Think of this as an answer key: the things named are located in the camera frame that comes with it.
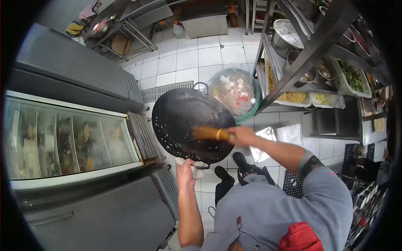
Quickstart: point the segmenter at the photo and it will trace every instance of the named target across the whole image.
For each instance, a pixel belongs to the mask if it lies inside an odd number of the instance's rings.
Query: black wok
[[[207,167],[196,168],[208,169],[210,164],[226,158],[233,145],[226,141],[194,140],[192,128],[197,125],[228,128],[236,126],[236,122],[221,102],[195,89],[173,89],[156,101],[152,126],[163,148],[173,156],[207,163]]]

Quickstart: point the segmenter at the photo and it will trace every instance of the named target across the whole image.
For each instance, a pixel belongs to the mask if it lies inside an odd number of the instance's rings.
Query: tattoo
[[[313,156],[303,166],[297,168],[297,176],[303,181],[311,171],[322,166],[325,165],[316,156]]]

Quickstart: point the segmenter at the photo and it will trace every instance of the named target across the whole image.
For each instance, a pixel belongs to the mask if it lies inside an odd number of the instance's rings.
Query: refrigerator handle
[[[52,222],[56,222],[56,221],[60,221],[60,220],[64,220],[67,219],[69,217],[74,216],[74,211],[71,212],[67,212],[67,213],[63,213],[63,214],[59,214],[59,215],[55,215],[49,218],[44,218],[44,219],[40,219],[40,220],[31,220],[31,221],[27,221],[28,225],[30,227],[33,226],[39,226],[39,225],[44,225],[44,224],[48,224],[48,223],[52,223]]]

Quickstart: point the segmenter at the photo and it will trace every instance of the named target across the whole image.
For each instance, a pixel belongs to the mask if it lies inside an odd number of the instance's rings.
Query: glass door
[[[12,180],[139,161],[125,117],[7,97],[3,130]]]

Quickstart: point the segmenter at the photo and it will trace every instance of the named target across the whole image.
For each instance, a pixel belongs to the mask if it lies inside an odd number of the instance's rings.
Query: yellow cloth
[[[75,23],[72,22],[72,23],[67,27],[66,31],[67,31],[68,33],[72,34],[72,35],[78,35],[78,34],[81,33],[81,31],[82,31],[83,28],[84,28],[84,26],[79,25],[79,24],[75,24]]]

